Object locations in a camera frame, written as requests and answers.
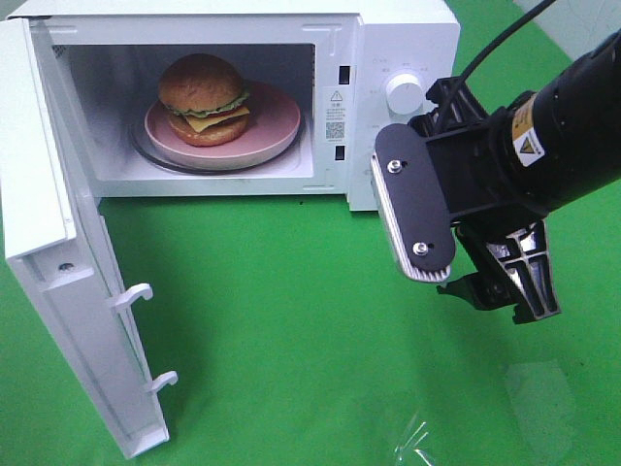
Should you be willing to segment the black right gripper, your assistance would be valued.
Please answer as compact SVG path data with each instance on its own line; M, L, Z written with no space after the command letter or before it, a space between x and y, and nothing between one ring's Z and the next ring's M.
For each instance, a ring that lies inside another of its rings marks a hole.
M426 141L457 239L476 268L441 284L480 311L514 307L516 324L562 312L552 280L545 221L550 209L518 181L509 111L491 116L464 83L438 79L431 112L407 124L408 141Z

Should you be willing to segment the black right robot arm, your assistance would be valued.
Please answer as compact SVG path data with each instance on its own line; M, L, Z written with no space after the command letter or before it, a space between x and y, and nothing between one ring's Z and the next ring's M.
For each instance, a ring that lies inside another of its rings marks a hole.
M545 219L620 176L620 36L613 33L539 91L487 113L454 78L411 119L434 164L473 273L439 293L517 324L561 311Z

